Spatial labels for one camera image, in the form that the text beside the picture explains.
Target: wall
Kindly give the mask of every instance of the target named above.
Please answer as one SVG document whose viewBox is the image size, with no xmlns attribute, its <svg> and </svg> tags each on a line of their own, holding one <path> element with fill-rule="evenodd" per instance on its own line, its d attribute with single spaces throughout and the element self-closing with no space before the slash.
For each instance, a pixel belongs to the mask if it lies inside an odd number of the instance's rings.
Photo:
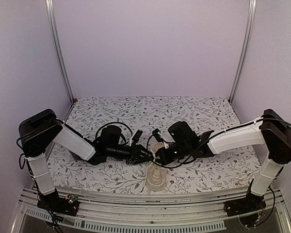
<svg viewBox="0 0 291 233">
<path fill-rule="evenodd" d="M 56 0 L 74 95 L 229 95 L 249 1 Z"/>
<path fill-rule="evenodd" d="M 0 233 L 8 232 L 28 172 L 18 167 L 18 125 L 45 108 L 62 117 L 68 98 L 44 1 L 0 0 Z"/>
<path fill-rule="evenodd" d="M 258 1 L 234 109 L 244 121 L 272 108 L 291 122 L 291 0 Z M 260 158 L 265 152 L 260 148 Z M 291 216 L 291 163 L 278 180 Z"/>
</svg>

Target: white wall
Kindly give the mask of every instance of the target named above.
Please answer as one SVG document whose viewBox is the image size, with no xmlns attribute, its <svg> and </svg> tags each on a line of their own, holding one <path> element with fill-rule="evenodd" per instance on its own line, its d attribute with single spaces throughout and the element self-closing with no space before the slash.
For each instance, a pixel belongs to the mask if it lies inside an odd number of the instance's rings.
<svg viewBox="0 0 291 233">
<path fill-rule="evenodd" d="M 267 108 L 291 122 L 291 0 L 258 1 L 234 104 L 242 122 L 260 116 Z M 278 182 L 291 216 L 291 163 L 285 166 Z"/>
<path fill-rule="evenodd" d="M 249 1 L 56 0 L 76 97 L 229 95 Z"/>
<path fill-rule="evenodd" d="M 31 183 L 18 167 L 19 123 L 45 108 L 62 117 L 68 106 L 45 1 L 0 0 L 0 233 Z"/>
</svg>

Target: vertical metal pole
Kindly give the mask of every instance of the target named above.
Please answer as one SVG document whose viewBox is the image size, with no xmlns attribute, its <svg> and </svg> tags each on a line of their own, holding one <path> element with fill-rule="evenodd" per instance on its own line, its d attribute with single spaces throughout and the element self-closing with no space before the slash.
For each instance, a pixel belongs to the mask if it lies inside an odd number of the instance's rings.
<svg viewBox="0 0 291 233">
<path fill-rule="evenodd" d="M 66 70 L 65 63 L 64 63 L 64 57 L 63 57 L 62 50 L 61 50 L 60 43 L 59 43 L 59 37 L 58 37 L 58 32 L 57 32 L 56 20 L 55 20 L 53 0 L 46 0 L 46 6 L 47 6 L 49 26 L 50 26 L 50 30 L 51 30 L 54 46 L 55 46 L 55 51 L 56 51 L 57 60 L 58 60 L 59 67 L 60 67 L 60 71 L 61 71 L 61 74 L 62 74 L 62 78 L 63 78 L 63 81 L 64 81 L 64 85 L 65 85 L 65 89 L 66 89 L 67 95 L 69 97 L 69 100 L 70 100 L 71 104 L 73 104 L 74 96 L 73 96 L 73 93 L 72 93 L 70 81 L 68 79 L 67 70 Z"/>
<path fill-rule="evenodd" d="M 247 24 L 246 24 L 246 31 L 245 31 L 245 36 L 243 39 L 243 44 L 242 44 L 242 52 L 241 56 L 239 58 L 238 66 L 237 66 L 237 71 L 235 75 L 235 79 L 232 85 L 232 89 L 228 98 L 228 101 L 231 105 L 233 105 L 237 93 L 237 89 L 241 80 L 242 72 L 243 72 L 243 66 L 244 62 L 246 59 L 248 47 L 249 47 L 249 41 L 251 37 L 251 32 L 253 28 L 253 22 L 254 22 L 254 16 L 256 12 L 256 4 L 257 0 L 250 0 L 249 3 L 249 10 L 248 10 L 248 16 L 247 16 Z"/>
</svg>

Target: vent grille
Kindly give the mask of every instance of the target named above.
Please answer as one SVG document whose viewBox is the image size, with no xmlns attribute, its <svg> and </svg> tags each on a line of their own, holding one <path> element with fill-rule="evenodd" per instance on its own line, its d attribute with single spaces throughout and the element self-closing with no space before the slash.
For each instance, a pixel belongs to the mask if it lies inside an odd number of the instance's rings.
<svg viewBox="0 0 291 233">
<path fill-rule="evenodd" d="M 27 207 L 26 214 L 44 221 L 51 222 L 51 217 L 47 212 Z M 116 226 L 90 221 L 74 220 L 74 223 L 65 224 L 68 227 L 74 227 L 82 230 L 88 230 L 96 233 L 207 233 L 225 230 L 223 221 L 217 221 L 206 224 L 196 224 L 190 226 L 172 226 L 172 227 L 136 227 L 136 226 Z"/>
</svg>

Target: leaf pattern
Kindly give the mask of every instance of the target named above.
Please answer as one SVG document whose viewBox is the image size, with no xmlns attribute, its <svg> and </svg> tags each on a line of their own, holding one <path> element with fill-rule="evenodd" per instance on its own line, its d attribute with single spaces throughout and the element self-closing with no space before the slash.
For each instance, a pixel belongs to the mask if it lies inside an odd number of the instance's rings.
<svg viewBox="0 0 291 233">
<path fill-rule="evenodd" d="M 112 121 L 124 122 L 133 131 L 142 130 L 144 133 L 139 143 L 144 146 L 155 128 L 162 130 L 165 140 L 171 140 L 167 129 L 177 121 L 187 121 L 197 134 L 239 124 L 225 98 L 197 97 L 81 98 L 67 124 L 93 140 L 98 128 Z M 129 131 L 121 125 L 119 127 L 124 136 L 129 138 Z M 55 145 L 48 159 L 56 186 L 123 194 L 154 193 L 145 186 L 149 164 L 150 162 L 127 165 L 125 161 L 108 158 L 107 162 L 93 166 L 73 159 L 59 145 Z M 199 193 L 244 187 L 249 185 L 259 168 L 260 164 L 252 147 L 237 148 L 170 169 L 166 187 L 155 193 Z"/>
</svg>

